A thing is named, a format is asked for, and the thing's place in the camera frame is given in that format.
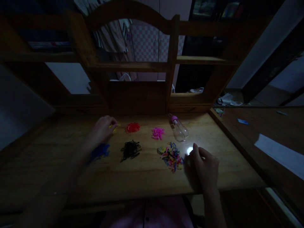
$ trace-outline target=clothes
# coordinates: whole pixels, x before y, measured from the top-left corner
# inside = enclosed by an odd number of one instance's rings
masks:
[[[100,228],[193,228],[181,196],[134,201],[124,210],[106,213]]]

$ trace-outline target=floor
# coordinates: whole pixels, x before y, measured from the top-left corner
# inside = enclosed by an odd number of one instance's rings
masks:
[[[241,89],[225,89],[224,92],[233,95],[234,101],[244,103]],[[290,92],[268,85],[261,92],[259,92],[254,99],[243,106],[279,106],[283,101],[287,100],[291,94],[292,93]]]

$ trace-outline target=plastic bottle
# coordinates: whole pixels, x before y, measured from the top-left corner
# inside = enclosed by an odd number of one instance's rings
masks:
[[[187,128],[181,123],[181,121],[177,118],[177,116],[173,116],[172,114],[169,114],[169,117],[171,117],[171,121],[174,126],[173,133],[175,139],[179,142],[185,141],[186,138],[189,136],[189,132]]]

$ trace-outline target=wooden desk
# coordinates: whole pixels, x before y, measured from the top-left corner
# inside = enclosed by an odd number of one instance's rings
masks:
[[[167,115],[115,117],[121,127],[109,141],[109,157],[97,160],[83,173],[68,205],[198,193],[198,179],[186,156],[193,142],[220,159],[220,190],[265,186],[209,114],[179,114],[178,117],[190,133],[189,138],[180,143],[174,139]],[[0,212],[22,211],[97,119],[98,116],[64,116],[8,159],[0,169]],[[130,122],[138,122],[140,131],[126,134],[124,128]],[[153,127],[165,128],[162,141],[151,139]],[[140,142],[142,151],[136,158],[120,163],[120,149],[132,139]],[[176,143],[187,162],[175,174],[156,151],[170,141]]]
[[[278,114],[276,110],[288,116]],[[254,143],[261,133],[304,155],[304,108],[226,108],[222,118],[214,111],[209,113],[301,220],[304,214],[304,181],[255,147]],[[240,124],[237,118],[247,120],[249,125]]]

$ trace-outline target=pink checkered pattern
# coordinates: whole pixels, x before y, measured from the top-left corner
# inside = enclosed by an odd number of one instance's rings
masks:
[[[132,39],[135,61],[158,61],[158,29],[153,26],[133,25]]]
[[[153,26],[132,25],[130,39],[134,61],[167,62],[170,36]],[[183,51],[185,36],[179,36],[178,53]]]
[[[167,62],[168,59],[168,50],[169,50],[169,42],[170,42],[170,36],[163,34],[161,31],[159,31],[159,47],[160,47],[160,53],[159,53],[159,62]],[[185,36],[179,36],[178,37],[178,52],[177,55],[181,55],[183,52],[184,47],[184,40]]]

